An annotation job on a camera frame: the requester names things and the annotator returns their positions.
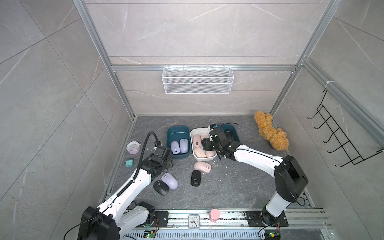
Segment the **purple mouse top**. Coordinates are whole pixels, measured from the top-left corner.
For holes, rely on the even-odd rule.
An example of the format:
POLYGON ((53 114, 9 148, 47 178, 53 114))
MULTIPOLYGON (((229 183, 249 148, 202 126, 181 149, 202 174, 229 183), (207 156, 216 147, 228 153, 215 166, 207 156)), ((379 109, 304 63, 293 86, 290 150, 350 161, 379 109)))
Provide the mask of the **purple mouse top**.
POLYGON ((181 152, 180 145, 179 145, 178 141, 172 141, 171 142, 171 150, 172 150, 174 155, 178 155, 181 152))

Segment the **purple mouse bottom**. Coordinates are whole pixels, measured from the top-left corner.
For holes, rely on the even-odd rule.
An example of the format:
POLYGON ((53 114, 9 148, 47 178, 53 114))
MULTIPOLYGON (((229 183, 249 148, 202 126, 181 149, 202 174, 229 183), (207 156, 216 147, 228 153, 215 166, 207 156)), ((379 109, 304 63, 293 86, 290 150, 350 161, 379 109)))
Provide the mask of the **purple mouse bottom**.
POLYGON ((179 141, 180 153, 186 154, 189 151, 189 141, 188 139, 181 139, 179 141))

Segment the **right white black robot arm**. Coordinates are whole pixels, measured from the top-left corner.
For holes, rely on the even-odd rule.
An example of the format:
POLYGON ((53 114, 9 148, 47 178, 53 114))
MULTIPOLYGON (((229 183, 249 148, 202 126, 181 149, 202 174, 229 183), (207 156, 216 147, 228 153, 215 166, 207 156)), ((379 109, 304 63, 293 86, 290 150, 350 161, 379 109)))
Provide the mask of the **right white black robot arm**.
POLYGON ((276 223, 284 210, 298 201, 309 180, 294 157, 278 157, 251 149, 217 125, 209 127, 209 135, 210 140, 204 140, 203 146, 215 151, 219 158, 248 164, 274 177, 276 191, 260 214, 264 225, 276 223))

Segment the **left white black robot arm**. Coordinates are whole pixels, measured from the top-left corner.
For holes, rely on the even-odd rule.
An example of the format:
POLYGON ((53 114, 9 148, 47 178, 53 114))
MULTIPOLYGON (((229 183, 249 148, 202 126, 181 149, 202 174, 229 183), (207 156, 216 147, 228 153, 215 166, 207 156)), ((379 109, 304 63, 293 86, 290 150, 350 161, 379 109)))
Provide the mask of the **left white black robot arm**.
POLYGON ((164 169, 170 168, 173 153, 169 148, 158 146, 154 153, 141 160, 133 175, 98 207, 88 207, 82 214, 78 232, 79 240, 119 240, 121 235, 145 223, 150 206, 138 204, 133 210, 126 209, 164 169))

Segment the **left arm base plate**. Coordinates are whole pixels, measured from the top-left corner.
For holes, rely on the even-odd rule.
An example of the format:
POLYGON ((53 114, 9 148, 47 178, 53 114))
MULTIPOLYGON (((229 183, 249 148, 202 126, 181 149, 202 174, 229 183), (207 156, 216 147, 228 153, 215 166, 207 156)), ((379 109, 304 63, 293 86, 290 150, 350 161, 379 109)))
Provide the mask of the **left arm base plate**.
POLYGON ((169 222, 169 212, 168 211, 155 211, 151 213, 151 224, 152 228, 166 228, 169 222))

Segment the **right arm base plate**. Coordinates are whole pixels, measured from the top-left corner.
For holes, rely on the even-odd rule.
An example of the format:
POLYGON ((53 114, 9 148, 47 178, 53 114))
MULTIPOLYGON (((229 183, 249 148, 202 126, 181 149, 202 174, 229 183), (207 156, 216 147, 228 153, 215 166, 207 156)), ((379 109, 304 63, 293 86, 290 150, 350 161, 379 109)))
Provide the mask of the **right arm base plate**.
POLYGON ((285 212, 278 217, 273 217, 268 212, 245 211, 245 218, 249 227, 288 227, 289 223, 285 212))

